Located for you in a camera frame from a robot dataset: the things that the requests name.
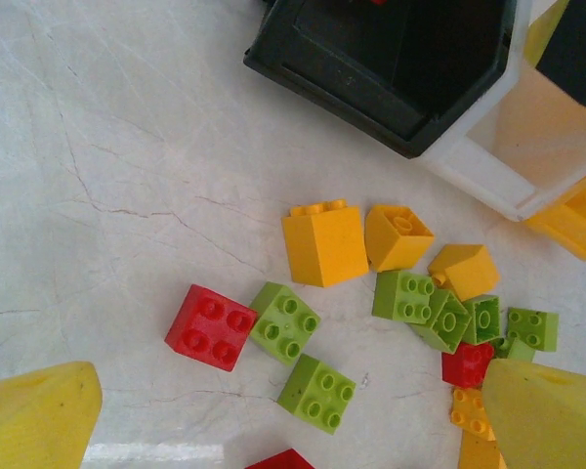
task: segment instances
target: green lego brick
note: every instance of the green lego brick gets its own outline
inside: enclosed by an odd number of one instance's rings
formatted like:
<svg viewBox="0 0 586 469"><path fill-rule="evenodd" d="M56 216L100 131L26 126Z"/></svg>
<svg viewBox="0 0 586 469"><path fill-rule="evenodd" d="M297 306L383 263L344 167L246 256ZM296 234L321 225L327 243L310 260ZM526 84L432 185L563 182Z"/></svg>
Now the green lego brick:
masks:
<svg viewBox="0 0 586 469"><path fill-rule="evenodd" d="M556 352L558 348L557 313L508 309L508 338L519 337L532 349Z"/></svg>
<svg viewBox="0 0 586 469"><path fill-rule="evenodd" d="M288 286L270 281L250 309L259 315L250 337L284 364L293 364L321 323L321 318Z"/></svg>
<svg viewBox="0 0 586 469"><path fill-rule="evenodd" d="M327 364L302 354L277 403L330 435L341 424L356 384Z"/></svg>
<svg viewBox="0 0 586 469"><path fill-rule="evenodd" d="M496 359L513 359L522 362L532 362L536 351L518 337L512 339L499 338L491 342L495 349Z"/></svg>
<svg viewBox="0 0 586 469"><path fill-rule="evenodd" d="M425 324L409 324L427 344L455 354L471 316L451 290L436 289L430 297L432 315Z"/></svg>
<svg viewBox="0 0 586 469"><path fill-rule="evenodd" d="M471 321L462 338L463 342L479 345L490 342L501 335L501 312L498 296L482 295L463 301L462 305L471 315Z"/></svg>
<svg viewBox="0 0 586 469"><path fill-rule="evenodd" d="M432 315L429 304L433 292L429 277L407 271L382 272L376 279L371 315L423 324Z"/></svg>

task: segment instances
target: white marble surface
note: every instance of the white marble surface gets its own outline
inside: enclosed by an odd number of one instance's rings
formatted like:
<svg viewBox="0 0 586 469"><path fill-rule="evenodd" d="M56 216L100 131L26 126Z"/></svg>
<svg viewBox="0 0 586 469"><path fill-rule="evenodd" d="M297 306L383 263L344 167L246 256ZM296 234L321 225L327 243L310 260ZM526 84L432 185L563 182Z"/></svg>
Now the white marble surface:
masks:
<svg viewBox="0 0 586 469"><path fill-rule="evenodd" d="M370 316L373 274L294 286L323 318L307 351L359 383L334 437L274 402L290 369L254 344L228 374L163 342L193 282L242 303L289 282L279 217L344 197L410 205L438 234L426 261L486 243L505 305L562 314L537 361L586 373L586 264L244 67L263 8L0 0L0 378L96 365L86 468L240 469L289 447L317 468L455 468L440 354Z"/></svg>

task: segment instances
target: red lego brick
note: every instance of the red lego brick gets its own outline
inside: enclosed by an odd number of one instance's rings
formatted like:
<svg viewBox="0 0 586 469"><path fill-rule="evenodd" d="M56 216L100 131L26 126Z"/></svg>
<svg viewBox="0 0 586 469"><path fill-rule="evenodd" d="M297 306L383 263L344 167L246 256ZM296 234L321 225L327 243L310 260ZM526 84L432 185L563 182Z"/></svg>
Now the red lego brick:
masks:
<svg viewBox="0 0 586 469"><path fill-rule="evenodd" d="M295 449L288 449L276 456L257 462L245 469L314 469Z"/></svg>
<svg viewBox="0 0 586 469"><path fill-rule="evenodd" d="M192 285L165 342L181 355L232 371L256 316L219 293Z"/></svg>
<svg viewBox="0 0 586 469"><path fill-rule="evenodd" d="M480 386L493 355L494 349L488 343L462 342L454 355L442 354L442 380L461 388Z"/></svg>

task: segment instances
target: toy building block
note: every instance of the toy building block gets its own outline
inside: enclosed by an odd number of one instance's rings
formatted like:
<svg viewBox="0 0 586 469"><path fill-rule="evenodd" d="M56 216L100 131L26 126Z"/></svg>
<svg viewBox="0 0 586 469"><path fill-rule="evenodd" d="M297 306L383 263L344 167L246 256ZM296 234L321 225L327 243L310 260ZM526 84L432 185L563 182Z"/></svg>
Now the toy building block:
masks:
<svg viewBox="0 0 586 469"><path fill-rule="evenodd" d="M458 469L507 469L507 466L496 441L488 442L462 432Z"/></svg>
<svg viewBox="0 0 586 469"><path fill-rule="evenodd" d="M518 337L512 339L495 339L490 343L495 349L496 359L521 360L532 362L536 351Z"/></svg>
<svg viewBox="0 0 586 469"><path fill-rule="evenodd" d="M327 364L302 354L277 403L330 435L341 424L356 384Z"/></svg>
<svg viewBox="0 0 586 469"><path fill-rule="evenodd" d="M270 281L250 309L259 315L250 337L284 364L293 364L321 322L288 286Z"/></svg>
<svg viewBox="0 0 586 469"><path fill-rule="evenodd" d="M442 354L442 380L461 388L480 386L492 360L492 345L462 343L454 355Z"/></svg>
<svg viewBox="0 0 586 469"><path fill-rule="evenodd" d="M451 423L483 440L495 439L479 389L454 388Z"/></svg>
<svg viewBox="0 0 586 469"><path fill-rule="evenodd" d="M490 342L501 335L501 312L499 311L499 297L482 295L463 302L464 307L471 315L471 322L463 342L479 345Z"/></svg>
<svg viewBox="0 0 586 469"><path fill-rule="evenodd" d="M295 449L288 449L245 469L314 469Z"/></svg>
<svg viewBox="0 0 586 469"><path fill-rule="evenodd" d="M364 244L377 272L412 269L434 235L408 207L376 205L364 223Z"/></svg>
<svg viewBox="0 0 586 469"><path fill-rule="evenodd" d="M219 293L192 285L165 342L185 357L232 371L256 316Z"/></svg>
<svg viewBox="0 0 586 469"><path fill-rule="evenodd" d="M462 340L471 316L450 290L436 289L430 297L432 315L425 324L409 324L430 346L453 354Z"/></svg>
<svg viewBox="0 0 586 469"><path fill-rule="evenodd" d="M330 286L369 272L360 212L345 200L294 207L282 228L293 281Z"/></svg>
<svg viewBox="0 0 586 469"><path fill-rule="evenodd" d="M509 308L508 337L518 337L532 349L556 352L558 318L557 313Z"/></svg>
<svg viewBox="0 0 586 469"><path fill-rule="evenodd" d="M0 381L0 469L77 469L101 407L88 362Z"/></svg>
<svg viewBox="0 0 586 469"><path fill-rule="evenodd" d="M381 272L376 277L371 314L385 320L425 323L432 315L432 279L406 271Z"/></svg>
<svg viewBox="0 0 586 469"><path fill-rule="evenodd" d="M487 293L500 279L483 244L447 244L428 272L438 287L452 290L460 301Z"/></svg>
<svg viewBox="0 0 586 469"><path fill-rule="evenodd" d="M508 467L586 469L586 376L497 359L482 395Z"/></svg>

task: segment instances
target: black plastic container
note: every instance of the black plastic container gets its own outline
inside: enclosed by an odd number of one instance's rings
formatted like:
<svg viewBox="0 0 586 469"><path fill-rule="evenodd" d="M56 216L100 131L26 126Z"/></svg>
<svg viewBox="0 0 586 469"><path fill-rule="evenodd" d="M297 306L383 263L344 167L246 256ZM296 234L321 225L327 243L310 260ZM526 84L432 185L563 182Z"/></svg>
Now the black plastic container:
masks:
<svg viewBox="0 0 586 469"><path fill-rule="evenodd" d="M514 0L274 0L245 64L412 158L503 74Z"/></svg>

